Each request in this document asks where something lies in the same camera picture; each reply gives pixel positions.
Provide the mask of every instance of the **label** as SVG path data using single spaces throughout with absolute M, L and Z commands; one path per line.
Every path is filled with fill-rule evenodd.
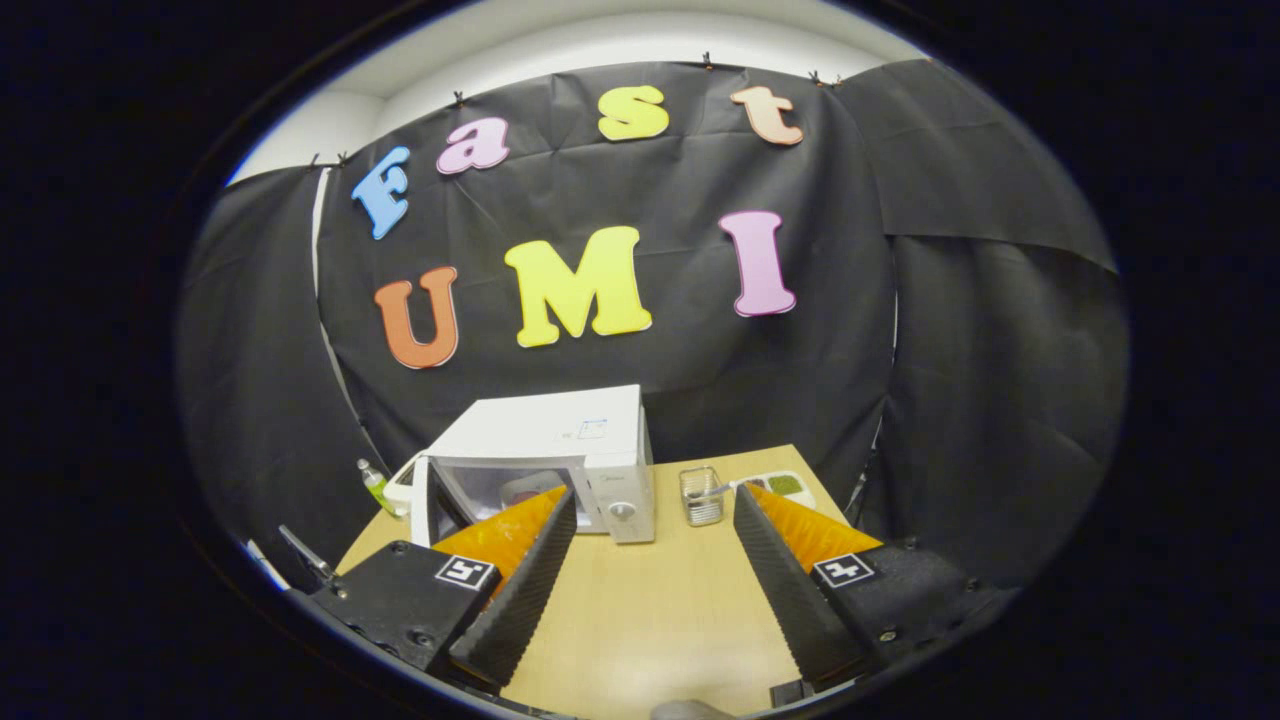
M 480 560 L 471 560 L 470 557 L 454 555 L 449 557 L 449 561 L 445 562 L 444 566 L 440 568 L 440 571 L 435 574 L 435 579 L 444 580 L 445 583 L 453 583 L 454 585 L 467 588 L 468 591 L 479 591 L 490 571 L 493 571 L 493 564 L 490 562 L 483 562 Z
M 832 588 L 865 580 L 876 575 L 876 570 L 872 570 L 870 565 L 852 552 L 849 555 L 841 555 L 840 557 L 832 557 L 831 560 L 814 562 L 813 568 L 814 570 L 818 570 L 823 582 Z
M 577 430 L 577 439 L 599 439 L 604 437 L 608 420 L 586 420 Z

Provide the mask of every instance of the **table surface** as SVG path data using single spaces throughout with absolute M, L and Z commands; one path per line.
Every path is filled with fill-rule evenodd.
M 722 483 L 778 470 L 804 478 L 818 511 L 849 524 L 794 446 L 654 465 L 655 541 L 579 534 L 538 630 L 502 696 L 596 720 L 648 720 L 653 706 L 700 700 L 732 715 L 768 710 L 769 688 L 800 676 L 733 532 L 733 495 L 714 525 L 691 528 L 680 470 Z M 378 512 L 338 564 L 346 573 L 408 523 Z

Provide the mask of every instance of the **letter m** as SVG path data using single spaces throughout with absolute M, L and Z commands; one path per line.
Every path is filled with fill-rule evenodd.
M 525 327 L 516 333 L 521 347 L 552 345 L 559 328 L 547 318 L 549 306 L 564 329 L 582 337 L 591 300 L 596 302 L 591 329 L 598 334 L 635 333 L 653 325 L 653 316 L 640 306 L 632 249 L 640 233 L 631 227 L 602 228 L 591 234 L 577 272 L 568 269 L 556 249 L 535 240 L 507 251 L 506 261 L 516 269 Z

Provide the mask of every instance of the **microwave window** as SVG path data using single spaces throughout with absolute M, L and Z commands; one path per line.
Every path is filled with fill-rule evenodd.
M 476 520 L 485 520 L 503 510 L 518 505 L 530 497 L 554 489 L 558 486 L 572 487 L 567 468 L 476 468 L 442 466 L 461 491 L 466 511 Z M 582 509 L 582 500 L 573 496 L 577 505 L 579 525 L 590 524 L 590 516 Z

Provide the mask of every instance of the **black curtain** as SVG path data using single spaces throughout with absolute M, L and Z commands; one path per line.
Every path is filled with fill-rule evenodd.
M 611 142 L 596 100 L 620 86 L 663 94 L 669 127 Z M 730 95 L 763 85 L 792 101 L 799 145 L 758 136 Z M 456 128 L 499 117 L 509 155 L 445 176 L 435 160 Z M 355 186 L 403 146 L 406 215 L 383 238 Z M 796 306 L 742 318 L 723 215 L 768 210 Z M 596 229 L 631 225 L 644 332 L 552 346 L 516 342 L 516 245 L 544 240 L 577 268 Z M 481 397 L 640 383 L 659 462 L 794 443 L 837 502 L 865 462 L 888 387 L 893 329 L 890 246 L 856 124 L 833 90 L 759 69 L 636 63 L 558 73 L 468 97 L 360 150 L 329 183 L 319 241 L 320 310 L 370 437 L 396 465 Z M 435 336 L 422 273 L 457 268 L 456 355 L 412 370 L 389 352 L 374 293 L 413 283 L 416 337 Z M 552 323 L 556 318 L 550 316 Z
M 177 328 L 178 397 L 205 496 L 291 584 L 315 587 L 284 524 L 332 565 L 378 509 L 356 460 L 376 459 L 342 396 L 316 311 L 311 214 L 320 172 L 227 188 L 196 242 Z
M 609 142 L 595 100 L 654 85 L 671 126 Z M 805 138 L 764 141 L 728 100 L 763 85 Z M 453 128 L 508 120 L 497 167 L 445 176 Z M 393 149 L 404 217 L 380 240 L 355 186 Z M 516 83 L 398 128 L 332 170 L 229 188 L 197 246 L 183 306 L 182 389 L 197 466 L 229 527 L 275 560 L 288 524 L 337 561 L 375 510 L 355 473 L 394 468 L 474 400 L 640 383 L 654 455 L 672 461 L 795 443 L 840 505 L 881 427 L 859 523 L 915 536 L 969 571 L 1024 584 L 1101 482 L 1126 388 L 1128 327 L 1101 228 L 1047 150 L 932 61 L 840 86 L 746 68 L 640 63 Z M 742 318 L 726 214 L 782 218 L 796 306 Z M 516 245 L 572 269 L 588 237 L 639 231 L 644 332 L 516 342 Z M 457 269 L 458 348 L 410 369 L 375 292 L 408 281 L 415 336 L 435 336 L 425 272 Z M 897 347 L 893 351 L 895 311 Z M 328 331 L 358 414 L 337 384 Z M 296 566 L 292 560 L 282 565 Z
M 895 63 L 838 95 L 874 168 L 900 304 L 861 523 L 1023 585 L 1119 436 L 1129 327 L 1110 249 L 1048 150 L 955 72 Z

